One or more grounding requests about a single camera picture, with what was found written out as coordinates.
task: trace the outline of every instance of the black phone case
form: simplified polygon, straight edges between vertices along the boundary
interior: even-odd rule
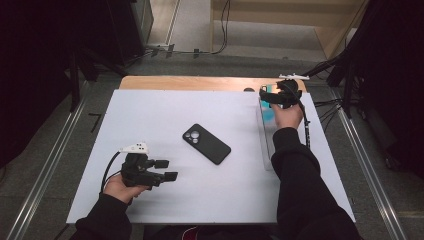
[[[227,144],[197,123],[184,132],[183,139],[216,165],[231,152]]]

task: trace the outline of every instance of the black cable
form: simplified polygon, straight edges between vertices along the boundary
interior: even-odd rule
[[[114,174],[112,174],[112,175],[110,175],[107,179],[106,179],[106,183],[109,181],[109,179],[111,178],[111,177],[113,177],[113,176],[115,176],[115,175],[117,175],[118,173],[120,173],[122,170],[119,170],[119,171],[117,171],[116,173],[114,173]]]
[[[290,92],[292,93],[293,97],[296,99],[297,104],[299,104],[300,110],[302,110],[302,113],[303,113],[303,123],[305,125],[305,141],[306,141],[306,146],[308,148],[311,148],[311,139],[310,139],[310,136],[309,136],[309,121],[308,121],[308,118],[306,117],[305,106],[300,101],[300,99],[296,96],[296,93],[294,93],[293,90],[289,86],[287,86],[287,84],[285,84],[284,82],[282,82],[282,84],[287,89],[290,90]]]
[[[113,155],[112,159],[106,167],[105,174],[103,175],[102,187],[100,189],[100,192],[103,192],[103,189],[105,188],[107,173],[109,172],[110,166],[112,166],[113,161],[115,161],[115,158],[119,155],[119,153],[120,152],[116,152],[115,155]]]
[[[54,237],[54,240],[58,240],[62,234],[66,231],[66,229],[68,229],[69,224],[66,224],[65,227],[62,228],[62,230],[60,230],[60,232],[56,235],[56,237]]]
[[[222,9],[222,13],[221,13],[221,29],[222,29],[222,33],[224,35],[224,40],[222,41],[222,45],[221,48],[216,51],[216,52],[203,52],[203,51],[199,51],[199,52],[188,52],[188,51],[172,51],[172,53],[177,53],[177,54],[196,54],[196,55],[200,55],[200,54],[219,54],[222,51],[224,51],[224,49],[227,47],[227,42],[228,42],[228,20],[230,18],[230,8],[231,8],[231,0],[227,0],[227,2],[224,5],[224,9]],[[227,16],[226,16],[226,20],[225,20],[225,27],[224,27],[224,14],[225,14],[225,10],[227,10]],[[170,51],[165,50],[165,49],[152,49],[149,48],[150,50],[157,50],[159,52],[167,52],[169,53]]]
[[[224,34],[224,40],[222,42],[221,48],[216,51],[213,52],[212,54],[219,54],[222,51],[224,51],[224,49],[227,47],[227,42],[228,42],[228,20],[230,18],[230,8],[231,8],[231,0],[227,0],[227,2],[225,3],[224,9],[222,10],[221,13],[221,29],[222,29],[222,33]],[[224,29],[224,13],[225,13],[225,9],[227,9],[227,20],[225,23],[225,29]]]

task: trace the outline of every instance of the white table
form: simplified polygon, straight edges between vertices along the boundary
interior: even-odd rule
[[[309,94],[311,146],[322,177],[354,219]],[[226,91],[116,90],[93,147],[67,223],[85,217],[98,198],[104,170],[119,148],[145,141],[151,159],[170,161],[175,182],[143,192],[127,210],[145,224],[261,224],[276,222],[279,180],[263,167],[256,108],[258,94]],[[182,134],[199,123],[232,151],[218,166],[188,145]],[[303,130],[299,129],[301,140]],[[110,174],[124,162],[121,154]]]

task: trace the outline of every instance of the black cloth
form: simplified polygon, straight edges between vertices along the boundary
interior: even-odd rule
[[[277,222],[283,239],[360,239],[349,215],[337,205],[320,176],[318,160],[300,143],[296,129],[274,136],[271,161],[281,180]]]
[[[320,177],[318,160],[300,143],[297,130],[280,129],[273,140],[276,152],[271,161],[281,180],[276,215],[282,240],[361,239],[351,218],[337,205]],[[131,224],[125,214],[126,209],[127,205],[123,202],[100,194],[88,216],[77,221],[77,232],[72,239],[129,239]],[[204,237],[199,234],[198,239],[243,239],[246,232],[238,234],[233,230],[215,229],[212,236],[216,238],[203,231]],[[178,239],[182,234],[182,230],[175,228],[168,231],[160,232],[166,238],[154,239]],[[171,231],[174,238],[168,235]],[[258,234],[258,239],[268,239],[260,230],[255,234]]]

